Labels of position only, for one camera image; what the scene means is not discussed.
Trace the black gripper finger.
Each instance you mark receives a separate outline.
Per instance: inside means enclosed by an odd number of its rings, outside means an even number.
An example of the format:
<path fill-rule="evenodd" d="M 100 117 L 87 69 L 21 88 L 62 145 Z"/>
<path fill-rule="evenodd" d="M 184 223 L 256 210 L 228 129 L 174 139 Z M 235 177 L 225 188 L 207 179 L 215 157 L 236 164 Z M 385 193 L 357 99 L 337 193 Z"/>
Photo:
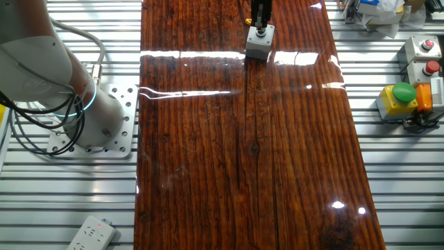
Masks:
<path fill-rule="evenodd" d="M 251 0 L 251 17 L 252 17 L 251 25 L 252 26 L 255 26 L 255 27 L 261 26 L 261 23 L 258 20 L 260 10 L 261 10 L 261 1 L 260 0 Z"/>
<path fill-rule="evenodd" d="M 271 14 L 273 9 L 273 1 L 272 0 L 263 0 L 261 2 L 261 28 L 266 28 L 268 22 L 271 20 Z"/>

